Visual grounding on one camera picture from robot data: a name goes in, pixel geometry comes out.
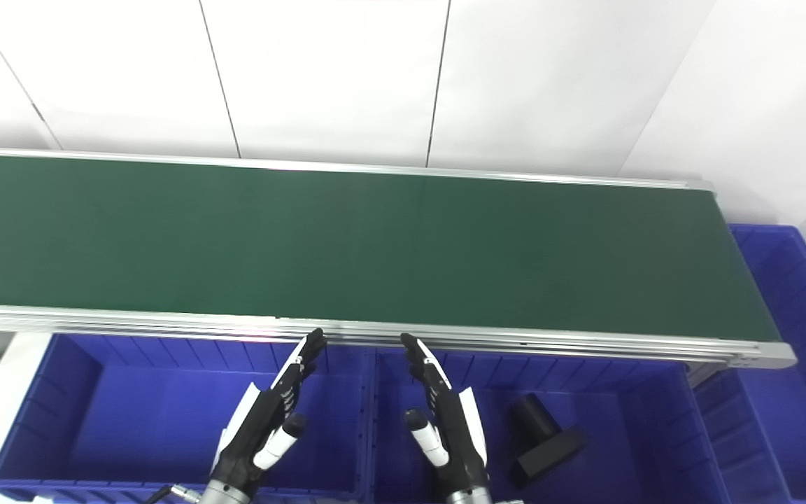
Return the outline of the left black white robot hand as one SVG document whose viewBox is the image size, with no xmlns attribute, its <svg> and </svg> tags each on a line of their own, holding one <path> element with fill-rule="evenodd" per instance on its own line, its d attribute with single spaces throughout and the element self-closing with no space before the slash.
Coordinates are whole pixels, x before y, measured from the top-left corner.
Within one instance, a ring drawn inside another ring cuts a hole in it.
<svg viewBox="0 0 806 504">
<path fill-rule="evenodd" d="M 233 437 L 211 473 L 221 491 L 255 495 L 265 473 L 303 436 L 308 420 L 295 408 L 326 344 L 323 329 L 314 329 L 301 338 L 269 388 L 253 387 L 246 393 L 240 405 L 250 407 L 240 421 L 231 422 Z"/>
</svg>

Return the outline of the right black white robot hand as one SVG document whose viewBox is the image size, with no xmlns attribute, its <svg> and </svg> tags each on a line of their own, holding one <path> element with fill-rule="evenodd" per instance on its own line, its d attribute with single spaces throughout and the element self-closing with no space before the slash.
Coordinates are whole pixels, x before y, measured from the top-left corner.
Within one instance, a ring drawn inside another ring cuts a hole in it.
<svg viewBox="0 0 806 504">
<path fill-rule="evenodd" d="M 483 425 L 470 387 L 456 391 L 439 359 L 410 334 L 400 335 L 409 372 L 425 389 L 429 419 L 407 409 L 404 421 L 423 455 L 434 467 L 439 495 L 446 503 L 490 503 L 490 478 Z"/>
</svg>

